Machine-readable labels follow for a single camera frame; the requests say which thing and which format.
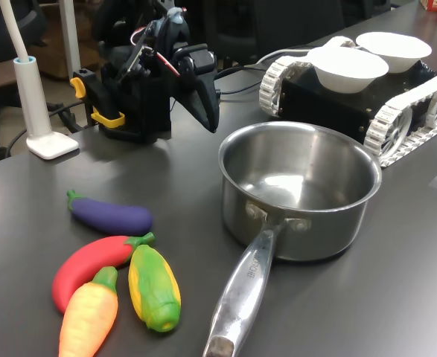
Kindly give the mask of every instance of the purple eggplant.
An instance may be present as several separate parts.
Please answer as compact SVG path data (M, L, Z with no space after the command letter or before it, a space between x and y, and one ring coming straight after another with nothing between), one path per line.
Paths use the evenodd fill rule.
M68 191L73 216L93 228L115 236L143 236L152 228L152 215L143 207L99 202Z

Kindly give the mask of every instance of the white bowl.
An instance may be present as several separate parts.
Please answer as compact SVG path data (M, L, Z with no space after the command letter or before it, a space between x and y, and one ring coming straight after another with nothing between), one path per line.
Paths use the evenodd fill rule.
M375 78L387 73L389 66L379 56L347 47L320 47L309 52L319 82L338 93L357 93Z
M432 53L432 48L421 39L390 32L364 33L356 43L382 57L389 64L390 73L408 71L419 59Z

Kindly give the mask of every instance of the stainless steel saucepan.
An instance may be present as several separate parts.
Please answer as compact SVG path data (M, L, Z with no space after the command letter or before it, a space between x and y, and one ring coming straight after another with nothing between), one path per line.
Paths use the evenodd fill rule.
M320 126L269 122L220 147L223 220L249 244L218 301L204 357L234 357L255 319L272 257L298 262L344 251L382 172L351 138Z

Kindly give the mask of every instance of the plastic vegetable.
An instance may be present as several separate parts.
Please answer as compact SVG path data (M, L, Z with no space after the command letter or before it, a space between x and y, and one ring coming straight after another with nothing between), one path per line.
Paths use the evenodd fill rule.
M77 288L91 281L103 266L119 267L130 261L140 244L150 244L155 237L115 236L96 240L72 254L56 273L51 289L54 303L64 312Z
M163 256L148 245L132 255L129 290L135 312L149 329L167 332L179 323L179 286Z
M102 268L72 295L60 333L60 357L92 357L114 324L118 310L117 270Z
M99 231L114 235L141 236L150 232L152 215L143 207L121 206L87 199L68 191L73 216Z

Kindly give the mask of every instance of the red box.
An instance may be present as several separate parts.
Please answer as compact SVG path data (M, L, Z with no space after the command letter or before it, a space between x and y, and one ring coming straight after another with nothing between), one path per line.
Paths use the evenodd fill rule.
M420 0L426 11L437 12L437 0Z

